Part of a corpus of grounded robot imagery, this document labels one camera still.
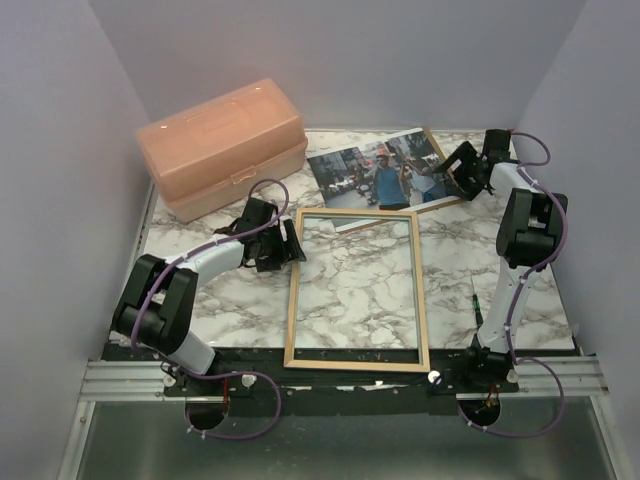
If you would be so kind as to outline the photo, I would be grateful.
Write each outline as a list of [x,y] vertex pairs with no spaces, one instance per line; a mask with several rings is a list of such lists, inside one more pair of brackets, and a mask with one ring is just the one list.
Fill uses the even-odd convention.
[[433,135],[416,128],[307,157],[329,208],[420,211],[459,196]]

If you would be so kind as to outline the blue wooden picture frame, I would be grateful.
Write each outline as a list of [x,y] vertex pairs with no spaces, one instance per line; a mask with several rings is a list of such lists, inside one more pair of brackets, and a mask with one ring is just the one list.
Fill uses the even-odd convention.
[[417,213],[301,208],[295,226],[285,367],[428,373]]

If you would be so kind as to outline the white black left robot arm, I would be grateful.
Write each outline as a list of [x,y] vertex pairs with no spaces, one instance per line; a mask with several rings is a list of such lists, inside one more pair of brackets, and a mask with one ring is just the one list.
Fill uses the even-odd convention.
[[198,290],[231,270],[271,272],[305,259],[294,222],[282,220],[275,204],[251,197],[242,215],[204,244],[174,257],[140,256],[111,329],[186,368],[188,384],[201,395],[212,394],[221,385],[222,372],[213,364],[213,347],[191,330]]

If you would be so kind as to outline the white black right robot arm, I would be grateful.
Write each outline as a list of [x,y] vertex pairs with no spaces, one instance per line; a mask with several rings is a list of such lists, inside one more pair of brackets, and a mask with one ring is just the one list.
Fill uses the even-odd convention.
[[449,171],[454,192],[465,200],[481,192],[499,194],[507,201],[496,237],[500,257],[497,287],[468,348],[470,361],[460,367],[460,379],[480,392],[517,363],[515,340],[530,292],[541,273],[559,256],[568,234],[568,197],[553,193],[534,179],[522,163],[511,157],[512,130],[485,132],[481,150],[460,144],[438,173]]

